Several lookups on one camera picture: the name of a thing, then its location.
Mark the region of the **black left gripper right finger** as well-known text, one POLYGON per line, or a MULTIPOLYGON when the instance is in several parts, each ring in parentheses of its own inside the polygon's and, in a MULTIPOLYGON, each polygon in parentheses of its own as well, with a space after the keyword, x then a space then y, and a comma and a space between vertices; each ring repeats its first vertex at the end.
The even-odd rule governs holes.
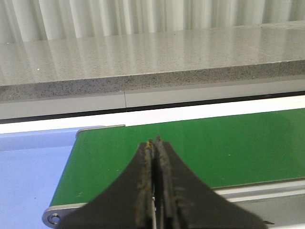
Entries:
POLYGON ((161 229, 265 229, 257 215, 216 194, 169 142, 154 143, 157 226, 161 229))

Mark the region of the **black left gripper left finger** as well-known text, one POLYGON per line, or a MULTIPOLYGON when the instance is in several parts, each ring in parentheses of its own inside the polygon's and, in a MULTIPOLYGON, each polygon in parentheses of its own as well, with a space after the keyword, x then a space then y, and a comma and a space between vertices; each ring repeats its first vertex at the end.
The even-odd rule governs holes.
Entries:
POLYGON ((101 194, 60 220, 59 229, 151 229, 153 142, 140 143, 124 171, 101 194))

